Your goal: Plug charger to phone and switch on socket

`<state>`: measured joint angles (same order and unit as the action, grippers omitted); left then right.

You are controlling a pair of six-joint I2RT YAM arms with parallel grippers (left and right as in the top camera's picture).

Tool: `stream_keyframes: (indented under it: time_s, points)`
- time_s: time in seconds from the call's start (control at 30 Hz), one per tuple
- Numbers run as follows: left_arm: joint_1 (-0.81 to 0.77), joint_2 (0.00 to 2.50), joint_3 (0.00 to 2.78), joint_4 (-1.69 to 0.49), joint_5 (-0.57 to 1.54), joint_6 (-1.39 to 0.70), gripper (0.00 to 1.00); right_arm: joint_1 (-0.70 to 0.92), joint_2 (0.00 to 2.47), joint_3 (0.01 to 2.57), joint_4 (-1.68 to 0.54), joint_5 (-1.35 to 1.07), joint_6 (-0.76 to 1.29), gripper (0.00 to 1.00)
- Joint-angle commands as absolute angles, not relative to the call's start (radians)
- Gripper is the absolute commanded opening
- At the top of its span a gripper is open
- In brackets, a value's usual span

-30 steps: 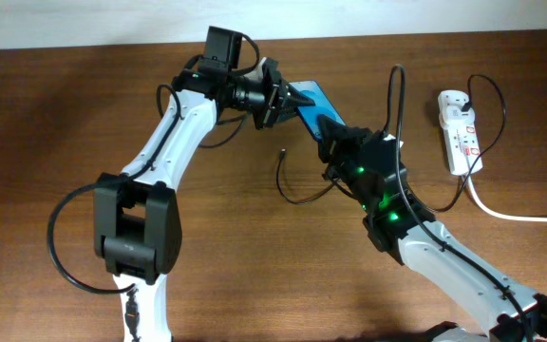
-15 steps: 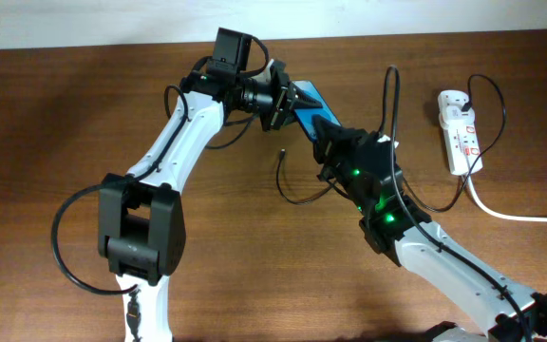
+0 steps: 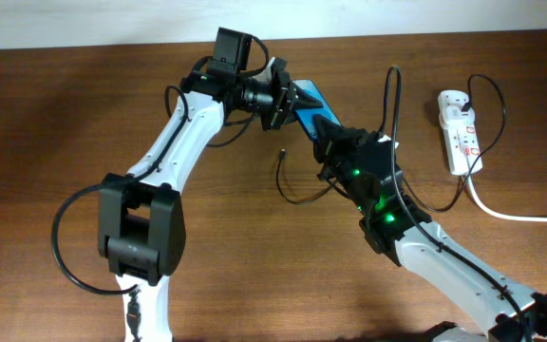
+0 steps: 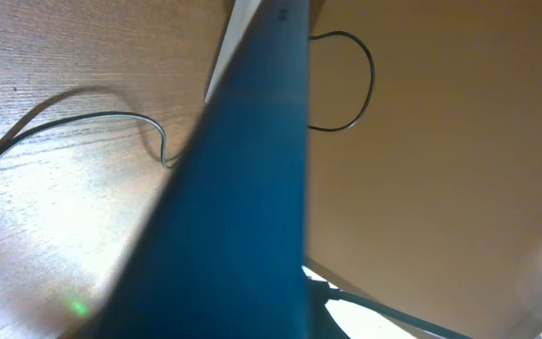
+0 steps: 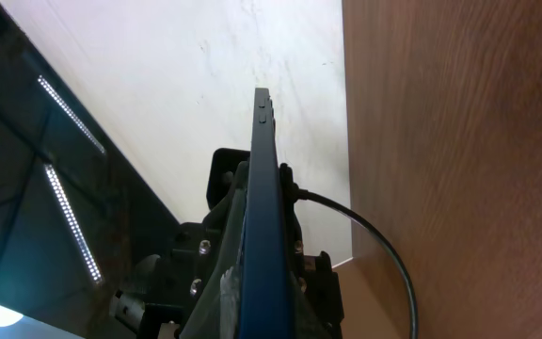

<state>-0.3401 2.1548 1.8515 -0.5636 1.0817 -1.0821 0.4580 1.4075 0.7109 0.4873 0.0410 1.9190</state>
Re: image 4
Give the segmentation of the blue screen Galaxy smartphone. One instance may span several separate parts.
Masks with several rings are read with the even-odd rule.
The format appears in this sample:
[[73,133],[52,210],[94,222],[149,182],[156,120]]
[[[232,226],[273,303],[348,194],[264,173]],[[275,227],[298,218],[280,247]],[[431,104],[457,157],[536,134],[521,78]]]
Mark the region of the blue screen Galaxy smartphone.
[[304,338],[309,5],[264,1],[74,338]]

